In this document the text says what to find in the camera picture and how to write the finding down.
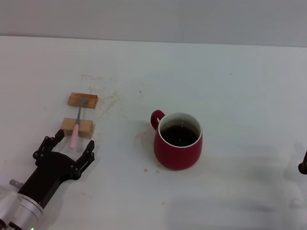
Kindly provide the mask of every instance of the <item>white table surface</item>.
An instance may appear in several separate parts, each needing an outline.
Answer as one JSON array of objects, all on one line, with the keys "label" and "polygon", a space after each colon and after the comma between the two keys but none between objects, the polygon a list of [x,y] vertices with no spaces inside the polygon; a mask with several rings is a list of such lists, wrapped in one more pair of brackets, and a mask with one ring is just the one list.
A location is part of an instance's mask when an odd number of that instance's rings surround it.
[{"label": "white table surface", "polygon": [[[42,230],[304,230],[307,49],[0,37],[0,184],[25,182],[71,92],[99,96],[95,161],[63,183]],[[203,152],[173,172],[153,153],[151,113],[199,119]],[[55,150],[78,158],[64,139]]]}]

